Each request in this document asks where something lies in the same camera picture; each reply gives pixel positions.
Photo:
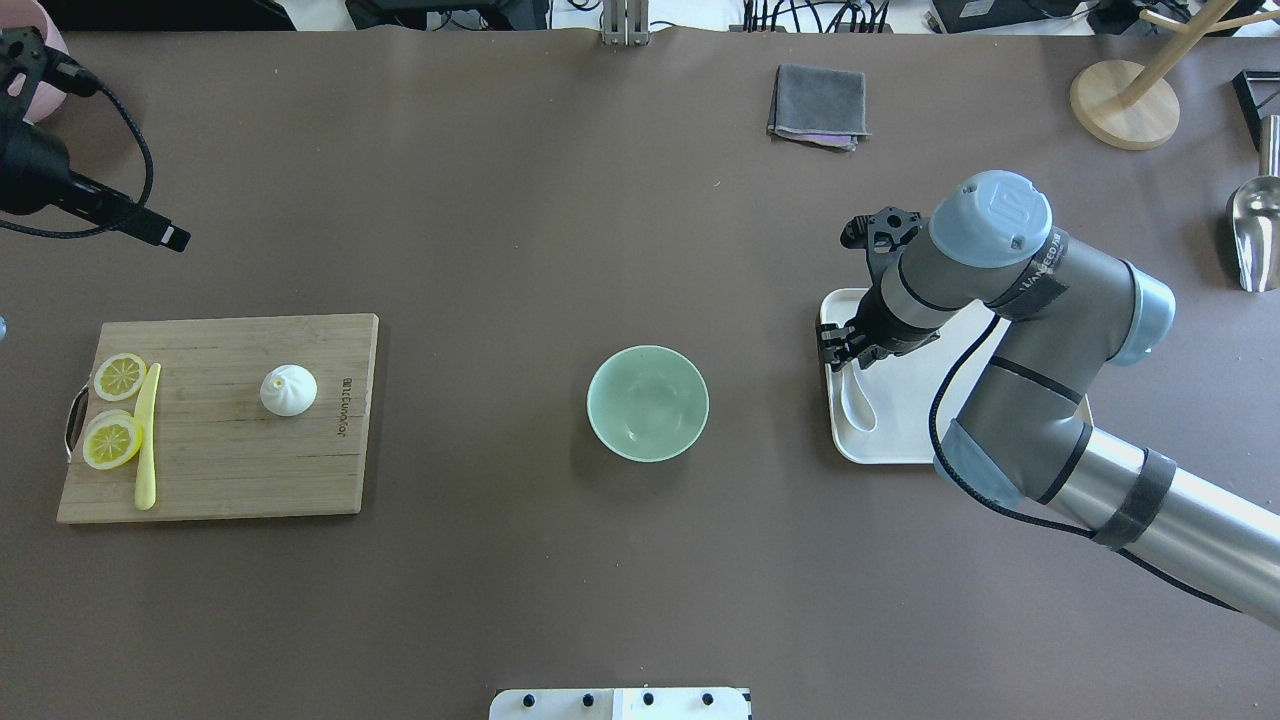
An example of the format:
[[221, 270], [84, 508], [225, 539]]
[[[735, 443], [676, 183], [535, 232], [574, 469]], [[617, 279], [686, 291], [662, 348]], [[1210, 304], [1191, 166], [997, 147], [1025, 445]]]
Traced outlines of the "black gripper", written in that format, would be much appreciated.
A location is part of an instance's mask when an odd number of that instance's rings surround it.
[[845, 249], [863, 250], [872, 286], [858, 305], [858, 311], [842, 325], [819, 323], [817, 350], [819, 360], [833, 373], [855, 361], [865, 370], [890, 356], [910, 354], [940, 337], [938, 324], [913, 325], [890, 309], [883, 296], [886, 273], [893, 268], [905, 247], [925, 227], [919, 211], [883, 208], [876, 214], [854, 217], [842, 229], [840, 243]]

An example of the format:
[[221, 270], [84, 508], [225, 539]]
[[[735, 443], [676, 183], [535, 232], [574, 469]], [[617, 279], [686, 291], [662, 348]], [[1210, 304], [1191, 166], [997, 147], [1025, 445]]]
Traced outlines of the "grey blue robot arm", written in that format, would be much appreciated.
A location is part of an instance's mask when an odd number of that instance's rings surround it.
[[1277, 516], [1078, 415], [1106, 364], [1138, 363], [1167, 334], [1176, 301], [1164, 282], [1057, 228], [1048, 199], [1010, 170], [910, 215], [869, 268], [856, 313], [815, 328], [832, 372], [918, 351], [973, 302], [1007, 323], [957, 416], [931, 436], [943, 478], [1016, 521], [1030, 523], [1025, 498], [1053, 509], [1062, 521], [1038, 527], [1277, 625]]

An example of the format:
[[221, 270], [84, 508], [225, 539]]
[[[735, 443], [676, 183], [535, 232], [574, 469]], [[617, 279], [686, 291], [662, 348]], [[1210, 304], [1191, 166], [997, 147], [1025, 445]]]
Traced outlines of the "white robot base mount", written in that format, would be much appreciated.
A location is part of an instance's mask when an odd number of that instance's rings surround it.
[[751, 719], [748, 689], [728, 685], [502, 691], [489, 719]]

